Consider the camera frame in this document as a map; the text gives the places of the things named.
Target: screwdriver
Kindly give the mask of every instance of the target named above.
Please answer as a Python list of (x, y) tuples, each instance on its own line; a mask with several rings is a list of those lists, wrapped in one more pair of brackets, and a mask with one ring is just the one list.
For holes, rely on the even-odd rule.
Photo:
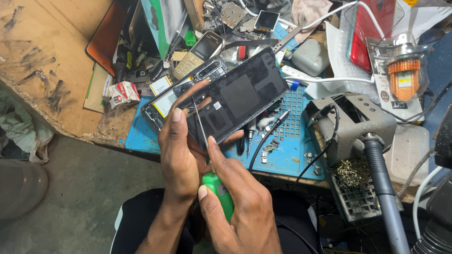
[[(207, 151), (209, 151), (209, 145), (207, 143), (206, 133), (204, 132), (204, 128), (202, 127), (201, 118), (199, 117), (198, 108), (196, 107), (196, 103), (194, 98), (192, 97), (193, 105), (196, 109), (196, 115), (198, 116), (199, 126), (201, 126), (202, 135), (204, 137), (204, 142), (206, 143)], [(232, 201), (231, 194), (229, 193), (226, 186), (220, 180), (213, 166), (212, 160), (209, 161), (210, 167), (212, 168), (212, 172), (205, 174), (202, 177), (202, 183), (208, 186), (213, 193), (220, 200), (221, 206), (223, 207), (223, 211), (225, 213), (225, 217), (228, 222), (231, 221), (232, 213), (234, 212), (234, 202)]]
[(250, 141), (248, 143), (248, 156), (249, 156), (251, 148), (251, 139), (253, 139), (253, 135), (256, 132), (256, 118), (253, 118), (246, 124), (246, 130), (248, 131), (248, 140)]

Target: soldering iron handle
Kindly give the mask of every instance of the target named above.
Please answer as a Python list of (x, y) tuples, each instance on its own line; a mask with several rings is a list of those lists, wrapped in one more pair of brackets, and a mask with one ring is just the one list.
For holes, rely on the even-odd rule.
[(392, 253), (410, 253), (402, 219), (400, 218), (400, 212), (397, 207), (396, 192), (389, 178), (381, 143), (378, 138), (373, 136), (365, 137), (363, 143), (367, 164), (369, 165), (375, 194), (380, 203)]

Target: plastic bag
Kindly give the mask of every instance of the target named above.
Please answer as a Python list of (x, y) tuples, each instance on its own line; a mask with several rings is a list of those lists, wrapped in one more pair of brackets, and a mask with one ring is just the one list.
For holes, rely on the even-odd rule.
[(42, 123), (33, 123), (22, 105), (5, 91), (0, 91), (0, 127), (20, 149), (30, 153), (31, 162), (45, 163), (49, 160), (47, 144), (53, 133)]

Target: blue silicone repair mat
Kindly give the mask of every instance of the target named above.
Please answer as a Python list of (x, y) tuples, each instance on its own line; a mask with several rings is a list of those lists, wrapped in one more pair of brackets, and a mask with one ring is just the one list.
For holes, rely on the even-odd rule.
[[(262, 146), (264, 147), (270, 144), (272, 139), (276, 139), (280, 142), (279, 147), (267, 153), (268, 162), (266, 164), (261, 162), (261, 152), (263, 151), (261, 148), (256, 157), (256, 161), (254, 162), (253, 170), (298, 176), (308, 165), (308, 157), (305, 156), (305, 153), (311, 152), (313, 155), (316, 154), (311, 137), (306, 130), (305, 122), (301, 116), (302, 110), (304, 110), (310, 100), (306, 95), (303, 95), (304, 89), (304, 86), (300, 86), (297, 90), (290, 90), (287, 95), (283, 97), (281, 109), (283, 111), (290, 108), (290, 115)], [(249, 156), (247, 156), (246, 152), (248, 150), (247, 140), (245, 143), (245, 152), (242, 156), (238, 156), (237, 145), (235, 143), (225, 146), (222, 150), (224, 151), (226, 158), (237, 158), (246, 168), (248, 168), (255, 150), (262, 140), (262, 134), (262, 131), (254, 134), (254, 137), (251, 140)], [(314, 173), (314, 166), (321, 167), (319, 162), (315, 162), (315, 164), (304, 173), (303, 178), (313, 180), (325, 179), (323, 170), (321, 170), (321, 174), (318, 176)]]

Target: wooden workbench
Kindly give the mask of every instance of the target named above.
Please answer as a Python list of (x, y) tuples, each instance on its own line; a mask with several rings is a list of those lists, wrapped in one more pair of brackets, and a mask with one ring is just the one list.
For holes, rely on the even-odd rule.
[[(112, 1), (0, 0), (0, 87), (56, 133), (125, 148), (119, 141), (127, 137), (136, 105), (119, 108), (116, 127), (116, 109), (83, 109), (94, 64), (85, 48)], [(326, 181), (300, 183), (328, 188)], [(401, 199), (412, 202), (413, 188), (407, 194)]]

